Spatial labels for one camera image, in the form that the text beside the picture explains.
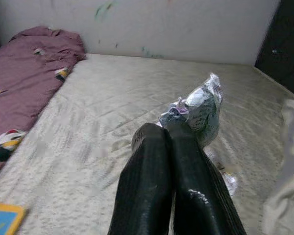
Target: white mattress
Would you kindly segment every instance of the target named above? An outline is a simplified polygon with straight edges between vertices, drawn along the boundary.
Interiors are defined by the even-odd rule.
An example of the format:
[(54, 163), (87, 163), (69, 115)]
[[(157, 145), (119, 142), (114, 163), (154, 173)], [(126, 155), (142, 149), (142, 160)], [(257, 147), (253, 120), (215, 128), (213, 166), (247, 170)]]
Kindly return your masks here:
[(291, 96), (254, 68), (88, 54), (0, 172), (0, 202), (28, 209), (19, 234), (105, 235), (133, 133), (209, 72), (220, 77), (220, 131), (210, 145), (240, 166), (234, 203), (248, 234), (282, 159), (281, 107)]

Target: purple blanket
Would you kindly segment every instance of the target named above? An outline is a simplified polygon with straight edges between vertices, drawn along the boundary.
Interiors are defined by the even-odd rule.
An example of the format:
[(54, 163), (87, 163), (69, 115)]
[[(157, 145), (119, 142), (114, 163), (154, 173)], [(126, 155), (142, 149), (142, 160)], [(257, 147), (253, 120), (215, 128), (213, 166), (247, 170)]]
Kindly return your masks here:
[(0, 48), (0, 169), (84, 58), (78, 34), (42, 26), (20, 32)]

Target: book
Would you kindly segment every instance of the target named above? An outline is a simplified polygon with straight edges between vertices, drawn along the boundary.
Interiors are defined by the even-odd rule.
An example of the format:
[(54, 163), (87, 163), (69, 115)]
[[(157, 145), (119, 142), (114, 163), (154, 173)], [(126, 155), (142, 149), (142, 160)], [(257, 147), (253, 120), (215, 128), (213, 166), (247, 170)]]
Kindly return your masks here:
[(0, 235), (12, 235), (19, 227), (25, 214), (20, 206), (0, 203)]

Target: white wall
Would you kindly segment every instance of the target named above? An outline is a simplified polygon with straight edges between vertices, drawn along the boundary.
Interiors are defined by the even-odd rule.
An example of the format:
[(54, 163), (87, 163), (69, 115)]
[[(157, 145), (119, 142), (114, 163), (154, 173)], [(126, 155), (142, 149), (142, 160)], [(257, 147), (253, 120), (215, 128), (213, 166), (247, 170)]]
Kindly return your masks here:
[(44, 24), (80, 33), (91, 53), (253, 65), (278, 2), (0, 0), (0, 42)]

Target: dark cabinet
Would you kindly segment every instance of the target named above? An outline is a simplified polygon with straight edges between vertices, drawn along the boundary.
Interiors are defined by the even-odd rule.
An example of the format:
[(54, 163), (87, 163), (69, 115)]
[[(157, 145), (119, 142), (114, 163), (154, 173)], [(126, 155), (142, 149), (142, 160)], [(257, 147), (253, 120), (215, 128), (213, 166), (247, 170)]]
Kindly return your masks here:
[(294, 0), (281, 0), (255, 67), (294, 93)]

